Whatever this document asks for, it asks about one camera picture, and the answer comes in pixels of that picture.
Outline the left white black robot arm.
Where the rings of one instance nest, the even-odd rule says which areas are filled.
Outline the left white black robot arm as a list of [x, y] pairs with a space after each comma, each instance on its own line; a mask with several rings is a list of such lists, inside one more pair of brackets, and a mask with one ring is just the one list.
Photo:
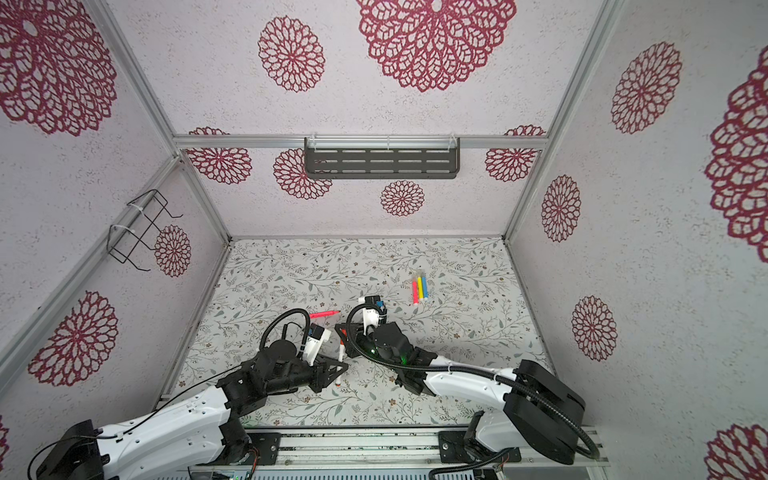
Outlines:
[[227, 465], [254, 451], [241, 419], [271, 396], [319, 393], [349, 366], [319, 354], [302, 359], [279, 340], [227, 370], [214, 385], [143, 417], [97, 428], [86, 420], [30, 460], [30, 479], [152, 479], [174, 469]]

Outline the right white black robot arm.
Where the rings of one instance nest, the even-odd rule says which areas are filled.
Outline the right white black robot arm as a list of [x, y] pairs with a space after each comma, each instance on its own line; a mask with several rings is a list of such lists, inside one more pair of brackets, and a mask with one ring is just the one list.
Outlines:
[[490, 369], [454, 362], [414, 346], [396, 323], [365, 330], [358, 322], [334, 326], [347, 354], [395, 373], [395, 384], [414, 395], [453, 397], [486, 408], [474, 415], [465, 441], [476, 453], [524, 444], [545, 458], [571, 465], [577, 455], [599, 457], [582, 421], [586, 402], [535, 361]]

